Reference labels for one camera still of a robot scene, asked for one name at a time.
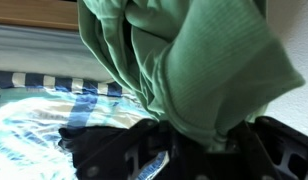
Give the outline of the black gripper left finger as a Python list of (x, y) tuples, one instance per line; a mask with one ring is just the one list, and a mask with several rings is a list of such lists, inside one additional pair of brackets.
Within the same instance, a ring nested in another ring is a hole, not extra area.
[(155, 180), (196, 180), (206, 174), (202, 149), (167, 121), (143, 119), (128, 129), (61, 128), (59, 134), (78, 180), (136, 180), (161, 154), (170, 161)]

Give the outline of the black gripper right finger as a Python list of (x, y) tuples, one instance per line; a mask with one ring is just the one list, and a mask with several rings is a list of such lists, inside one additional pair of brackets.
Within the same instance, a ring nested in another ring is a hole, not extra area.
[(237, 125), (207, 158), (211, 180), (308, 180), (308, 136), (268, 116)]

